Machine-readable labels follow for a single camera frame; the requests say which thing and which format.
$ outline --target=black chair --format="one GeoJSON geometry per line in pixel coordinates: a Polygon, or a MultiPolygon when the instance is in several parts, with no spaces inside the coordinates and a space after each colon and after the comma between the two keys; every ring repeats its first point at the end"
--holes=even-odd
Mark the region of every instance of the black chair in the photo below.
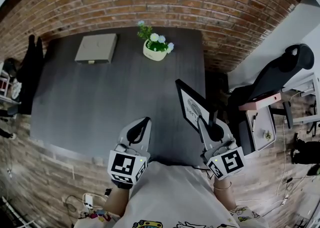
{"type": "MultiPolygon", "coordinates": [[[[236,88],[228,99],[229,126],[245,155],[255,151],[245,111],[239,106],[258,101],[278,93],[282,87],[302,69],[310,70],[314,66],[315,57],[306,44],[289,46],[284,54],[268,63],[260,72],[252,85],[236,88]]],[[[270,108],[275,115],[285,115],[288,127],[293,125],[290,103],[284,102],[283,109],[270,108]]]]}

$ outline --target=gray box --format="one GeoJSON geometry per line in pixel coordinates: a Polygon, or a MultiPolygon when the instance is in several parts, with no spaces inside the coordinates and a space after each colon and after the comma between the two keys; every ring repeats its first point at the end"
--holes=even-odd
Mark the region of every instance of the gray box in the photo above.
{"type": "Polygon", "coordinates": [[[116,43],[115,33],[85,36],[74,60],[81,64],[111,63],[116,43]]]}

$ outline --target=potted plant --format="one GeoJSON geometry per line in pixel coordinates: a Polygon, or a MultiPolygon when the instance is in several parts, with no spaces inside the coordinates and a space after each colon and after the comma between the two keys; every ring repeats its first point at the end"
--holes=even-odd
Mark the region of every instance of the potted plant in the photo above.
{"type": "Polygon", "coordinates": [[[174,44],[167,43],[163,35],[152,33],[152,27],[146,26],[144,21],[138,22],[139,32],[137,35],[144,39],[143,54],[154,61],[161,61],[166,54],[174,49],[174,44]]]}

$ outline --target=dark gray table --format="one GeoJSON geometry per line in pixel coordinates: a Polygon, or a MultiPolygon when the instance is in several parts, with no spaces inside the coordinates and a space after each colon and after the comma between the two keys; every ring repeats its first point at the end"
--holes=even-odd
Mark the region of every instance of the dark gray table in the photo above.
{"type": "Polygon", "coordinates": [[[143,55],[138,28],[106,29],[50,42],[31,115],[31,137],[61,148],[108,159],[121,129],[148,116],[152,120],[149,152],[172,161],[200,164],[199,134],[184,120],[175,80],[205,96],[201,33],[154,28],[175,44],[160,62],[143,55]],[[110,64],[74,61],[86,35],[116,33],[110,64]]]}

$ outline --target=framed picture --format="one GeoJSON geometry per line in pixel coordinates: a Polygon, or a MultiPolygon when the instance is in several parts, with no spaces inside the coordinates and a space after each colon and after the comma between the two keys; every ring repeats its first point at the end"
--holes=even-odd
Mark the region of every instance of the framed picture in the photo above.
{"type": "Polygon", "coordinates": [[[197,131],[199,115],[207,124],[213,119],[213,108],[200,94],[185,84],[182,80],[175,81],[184,119],[197,131]]]}

